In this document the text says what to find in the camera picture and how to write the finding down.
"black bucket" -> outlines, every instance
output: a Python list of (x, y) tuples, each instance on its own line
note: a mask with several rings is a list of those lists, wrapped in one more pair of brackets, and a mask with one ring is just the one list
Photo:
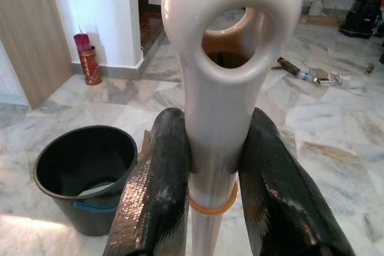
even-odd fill
[(137, 147), (123, 130), (84, 127), (57, 138), (39, 155), (34, 179), (75, 229), (87, 236), (108, 234)]

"red candle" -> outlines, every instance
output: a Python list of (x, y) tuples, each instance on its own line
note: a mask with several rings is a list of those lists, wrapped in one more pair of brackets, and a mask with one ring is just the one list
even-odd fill
[(89, 41), (87, 34), (76, 34), (73, 38), (78, 52), (90, 51), (92, 49), (91, 42)]

